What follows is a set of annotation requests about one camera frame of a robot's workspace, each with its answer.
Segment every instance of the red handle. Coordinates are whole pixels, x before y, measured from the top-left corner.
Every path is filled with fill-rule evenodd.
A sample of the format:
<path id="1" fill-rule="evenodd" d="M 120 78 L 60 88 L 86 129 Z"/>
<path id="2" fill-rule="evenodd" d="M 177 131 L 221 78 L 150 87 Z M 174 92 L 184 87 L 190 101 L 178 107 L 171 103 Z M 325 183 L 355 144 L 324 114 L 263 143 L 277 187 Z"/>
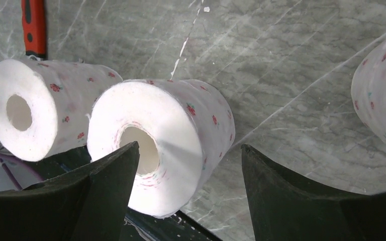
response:
<path id="1" fill-rule="evenodd" d="M 26 55 L 46 58 L 46 24 L 44 0 L 22 0 L 23 32 Z"/>

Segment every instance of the gray marble surface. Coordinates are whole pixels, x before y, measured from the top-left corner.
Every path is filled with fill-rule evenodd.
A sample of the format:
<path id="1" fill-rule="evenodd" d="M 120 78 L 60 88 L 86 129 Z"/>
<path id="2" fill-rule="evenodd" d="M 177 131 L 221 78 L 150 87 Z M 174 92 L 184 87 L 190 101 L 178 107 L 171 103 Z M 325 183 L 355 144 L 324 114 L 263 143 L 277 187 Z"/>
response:
<path id="1" fill-rule="evenodd" d="M 51 59 L 201 79 L 227 98 L 236 145 L 183 208 L 221 239 L 254 240 L 242 143 L 327 185 L 386 191 L 386 145 L 350 97 L 355 68 L 386 39 L 386 1 L 48 0 L 47 13 Z M 23 54 L 20 2 L 0 0 L 0 61 Z"/>

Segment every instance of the white tissue paper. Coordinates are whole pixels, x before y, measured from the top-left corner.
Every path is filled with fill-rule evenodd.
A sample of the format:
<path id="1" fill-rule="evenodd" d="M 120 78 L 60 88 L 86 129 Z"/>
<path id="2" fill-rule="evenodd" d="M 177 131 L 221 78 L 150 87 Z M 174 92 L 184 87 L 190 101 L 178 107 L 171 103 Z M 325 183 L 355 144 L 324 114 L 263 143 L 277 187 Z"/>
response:
<path id="1" fill-rule="evenodd" d="M 351 97 L 362 122 L 386 143 L 386 41 L 372 50 L 357 68 Z"/>
<path id="2" fill-rule="evenodd" d="M 138 141 L 140 162 L 128 206 L 164 218 L 202 188 L 233 144 L 224 97 L 199 80 L 127 80 L 106 90 L 92 110 L 92 161 Z"/>
<path id="3" fill-rule="evenodd" d="M 0 142 L 40 161 L 86 144 L 95 100 L 120 75 L 105 66 L 8 59 L 0 62 Z"/>

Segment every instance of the gray marble background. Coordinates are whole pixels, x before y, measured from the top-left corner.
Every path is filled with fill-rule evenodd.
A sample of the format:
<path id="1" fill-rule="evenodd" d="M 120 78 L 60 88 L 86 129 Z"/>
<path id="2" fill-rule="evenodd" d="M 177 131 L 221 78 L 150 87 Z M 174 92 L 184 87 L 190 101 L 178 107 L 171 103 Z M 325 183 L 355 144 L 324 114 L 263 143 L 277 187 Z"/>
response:
<path id="1" fill-rule="evenodd" d="M 200 79 L 227 98 L 236 145 L 183 208 L 221 239 L 254 240 L 242 143 L 324 184 L 386 191 L 386 145 L 350 97 L 357 65 L 386 39 L 386 1 L 46 2 L 50 59 L 82 58 L 124 79 Z M 0 0 L 0 61 L 23 54 L 20 1 Z"/>

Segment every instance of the glossy surface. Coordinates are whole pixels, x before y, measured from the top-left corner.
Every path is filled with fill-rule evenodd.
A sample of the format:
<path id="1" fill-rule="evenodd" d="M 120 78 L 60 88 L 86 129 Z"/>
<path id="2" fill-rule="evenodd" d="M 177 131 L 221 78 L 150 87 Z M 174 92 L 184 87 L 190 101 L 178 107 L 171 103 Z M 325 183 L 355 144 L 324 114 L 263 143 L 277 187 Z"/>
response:
<path id="1" fill-rule="evenodd" d="M 236 143 L 326 185 L 386 191 L 386 145 L 350 96 L 355 69 L 386 39 L 386 1 L 46 4 L 51 59 L 83 58 L 124 79 L 203 80 L 228 100 Z M 0 0 L 0 61 L 23 55 L 20 3 Z M 239 145 L 183 211 L 222 240 L 253 240 Z"/>

